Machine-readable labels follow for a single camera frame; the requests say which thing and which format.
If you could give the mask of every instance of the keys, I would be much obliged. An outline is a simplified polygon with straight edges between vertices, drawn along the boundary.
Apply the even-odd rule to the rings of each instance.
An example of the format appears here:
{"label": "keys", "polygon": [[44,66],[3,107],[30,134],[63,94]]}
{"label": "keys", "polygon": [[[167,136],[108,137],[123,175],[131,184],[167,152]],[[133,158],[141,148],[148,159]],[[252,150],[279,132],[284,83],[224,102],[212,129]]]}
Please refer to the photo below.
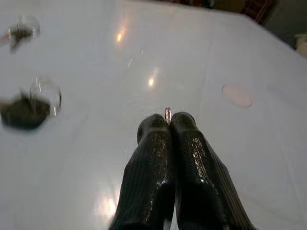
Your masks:
{"label": "keys", "polygon": [[2,105],[0,113],[3,124],[7,126],[24,130],[36,129],[49,116],[50,103],[21,93],[21,98]]}
{"label": "keys", "polygon": [[33,31],[26,26],[18,26],[17,28],[9,30],[9,36],[13,41],[11,43],[11,51],[15,51],[20,43],[24,40],[30,40],[32,38]]}

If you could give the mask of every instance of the keychain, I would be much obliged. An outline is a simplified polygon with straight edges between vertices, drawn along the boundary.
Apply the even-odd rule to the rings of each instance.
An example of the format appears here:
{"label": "keychain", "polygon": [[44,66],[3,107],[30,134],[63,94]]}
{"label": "keychain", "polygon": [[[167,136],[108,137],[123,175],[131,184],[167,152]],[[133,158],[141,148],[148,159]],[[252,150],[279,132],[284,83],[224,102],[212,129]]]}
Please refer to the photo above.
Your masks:
{"label": "keychain", "polygon": [[17,25],[11,26],[0,38],[0,45],[11,43],[11,52],[15,52],[22,41],[30,41],[40,34],[40,25],[32,16],[20,16]]}
{"label": "keychain", "polygon": [[[45,91],[57,94],[58,103],[53,105],[48,99],[41,96]],[[36,78],[30,88],[30,93],[21,93],[21,96],[11,103],[0,106],[2,122],[6,126],[17,129],[32,130],[38,128],[49,116],[57,116],[62,104],[61,92],[50,80]]]}

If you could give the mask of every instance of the white surface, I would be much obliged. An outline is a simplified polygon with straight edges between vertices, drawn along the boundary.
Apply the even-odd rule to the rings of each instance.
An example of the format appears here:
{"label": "white surface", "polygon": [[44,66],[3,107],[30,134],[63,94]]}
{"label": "white surface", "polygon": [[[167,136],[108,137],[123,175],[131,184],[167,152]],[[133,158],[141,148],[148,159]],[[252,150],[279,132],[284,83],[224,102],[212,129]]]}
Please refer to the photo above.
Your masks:
{"label": "white surface", "polygon": [[[196,118],[257,228],[306,229],[306,61],[251,20],[123,0],[1,0],[0,14],[0,30],[42,27],[0,47],[0,96],[37,76],[63,93],[39,131],[0,126],[0,230],[107,229],[138,124],[165,107]],[[229,103],[227,83],[253,105]]]}

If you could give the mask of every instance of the glossy surface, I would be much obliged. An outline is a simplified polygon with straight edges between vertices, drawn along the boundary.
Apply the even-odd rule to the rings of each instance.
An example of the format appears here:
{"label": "glossy surface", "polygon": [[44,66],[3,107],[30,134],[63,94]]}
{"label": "glossy surface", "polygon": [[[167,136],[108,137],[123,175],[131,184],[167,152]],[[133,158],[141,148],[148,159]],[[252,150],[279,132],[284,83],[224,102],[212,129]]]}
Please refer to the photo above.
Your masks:
{"label": "glossy surface", "polygon": [[[195,117],[256,228],[305,229],[307,65],[288,46],[244,16],[175,5],[0,5],[0,31],[19,15],[41,23],[15,54],[0,47],[0,96],[38,76],[63,96],[37,132],[0,127],[0,229],[107,229],[139,123],[166,107]],[[253,96],[250,108],[225,99],[228,83]]]}

